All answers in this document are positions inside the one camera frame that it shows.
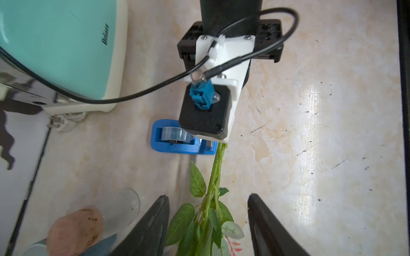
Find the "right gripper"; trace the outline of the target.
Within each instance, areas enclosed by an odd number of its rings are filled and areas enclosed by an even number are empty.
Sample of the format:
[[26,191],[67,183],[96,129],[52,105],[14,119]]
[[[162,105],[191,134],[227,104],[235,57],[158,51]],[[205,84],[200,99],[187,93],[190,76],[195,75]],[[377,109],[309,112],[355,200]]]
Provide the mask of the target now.
[[[259,51],[276,42],[282,35],[279,19],[260,20],[256,35],[224,38],[223,44],[217,45],[217,59],[212,58],[205,68],[210,69],[238,56]],[[201,21],[191,26],[177,44],[179,57],[183,59],[186,70],[193,68],[203,59],[213,39],[212,36],[204,34]]]

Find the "pink flower bouquet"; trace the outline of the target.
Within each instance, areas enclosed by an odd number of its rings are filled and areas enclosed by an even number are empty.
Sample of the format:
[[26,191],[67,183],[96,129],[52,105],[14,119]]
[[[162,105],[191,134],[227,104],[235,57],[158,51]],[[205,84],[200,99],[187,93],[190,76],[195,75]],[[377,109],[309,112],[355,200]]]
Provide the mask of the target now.
[[242,251],[244,232],[220,200],[229,191],[220,186],[226,149],[227,144],[217,146],[209,182],[190,164],[190,193],[202,202],[182,204],[170,221],[165,246],[177,245],[178,256],[235,256]]

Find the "blue tape dispenser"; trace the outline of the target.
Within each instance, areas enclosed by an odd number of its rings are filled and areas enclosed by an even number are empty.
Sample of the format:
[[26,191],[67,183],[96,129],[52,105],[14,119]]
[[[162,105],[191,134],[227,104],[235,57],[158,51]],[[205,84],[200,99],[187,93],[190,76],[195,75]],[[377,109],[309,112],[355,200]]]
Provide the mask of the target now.
[[215,155],[218,143],[195,137],[183,130],[177,120],[161,119],[152,126],[150,145],[161,153]]

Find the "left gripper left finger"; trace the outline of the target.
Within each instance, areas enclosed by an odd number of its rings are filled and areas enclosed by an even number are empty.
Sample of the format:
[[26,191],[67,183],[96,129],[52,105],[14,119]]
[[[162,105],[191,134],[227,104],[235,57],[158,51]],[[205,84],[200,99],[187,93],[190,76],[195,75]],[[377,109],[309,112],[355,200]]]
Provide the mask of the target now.
[[160,196],[111,256],[161,256],[167,235],[170,203]]

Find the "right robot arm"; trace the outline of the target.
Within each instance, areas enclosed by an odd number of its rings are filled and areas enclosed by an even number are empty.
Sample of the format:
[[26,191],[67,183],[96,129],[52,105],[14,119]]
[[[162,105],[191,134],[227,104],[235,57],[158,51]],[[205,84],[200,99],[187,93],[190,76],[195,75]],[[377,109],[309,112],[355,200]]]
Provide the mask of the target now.
[[283,35],[279,19],[261,19],[262,1],[201,1],[201,21],[195,22],[177,44],[185,69],[191,73],[195,65],[208,56],[200,67],[202,73],[216,68],[208,79],[223,74],[246,84],[250,60],[225,68],[233,59],[258,52],[277,42]]

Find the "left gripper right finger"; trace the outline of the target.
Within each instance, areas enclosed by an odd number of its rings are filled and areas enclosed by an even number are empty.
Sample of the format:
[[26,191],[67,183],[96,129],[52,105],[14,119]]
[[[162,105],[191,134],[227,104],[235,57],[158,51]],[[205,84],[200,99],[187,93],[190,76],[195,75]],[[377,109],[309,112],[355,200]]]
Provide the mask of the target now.
[[257,194],[248,198],[248,219],[256,256],[308,256]]

